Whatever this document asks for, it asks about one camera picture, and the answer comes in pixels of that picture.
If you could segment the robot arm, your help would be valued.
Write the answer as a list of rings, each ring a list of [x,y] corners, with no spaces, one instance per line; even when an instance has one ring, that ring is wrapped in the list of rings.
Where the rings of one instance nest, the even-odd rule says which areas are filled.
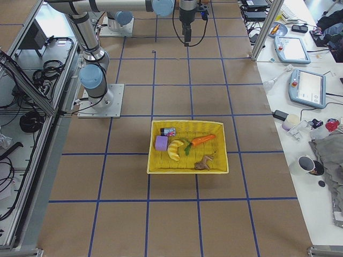
[[[107,25],[113,32],[118,32],[121,27],[128,25],[133,19],[131,11],[107,12]]]
[[[108,65],[108,55],[100,47],[93,26],[90,12],[146,11],[158,16],[168,16],[179,6],[179,20],[182,23],[184,45],[191,41],[191,23],[195,14],[206,12],[207,6],[201,1],[46,1],[56,11],[66,15],[78,43],[83,49],[83,57],[89,63],[100,63],[105,59]]]

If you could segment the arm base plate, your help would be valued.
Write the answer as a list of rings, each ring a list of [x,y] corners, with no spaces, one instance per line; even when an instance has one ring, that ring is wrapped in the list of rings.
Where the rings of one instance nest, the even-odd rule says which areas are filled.
[[[124,86],[124,84],[108,84],[107,93],[101,102],[91,107],[99,100],[90,98],[82,101],[80,104],[81,111],[77,112],[77,116],[79,118],[120,118]]]
[[[116,20],[104,17],[98,35],[100,37],[132,37],[134,18],[131,21],[121,26]]]

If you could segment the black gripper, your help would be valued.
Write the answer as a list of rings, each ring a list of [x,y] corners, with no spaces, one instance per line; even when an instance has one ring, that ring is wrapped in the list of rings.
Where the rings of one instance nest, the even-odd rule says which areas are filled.
[[[185,10],[183,8],[179,9],[179,20],[182,23],[182,33],[184,35],[184,42],[191,42],[191,23],[195,20],[195,9]]]

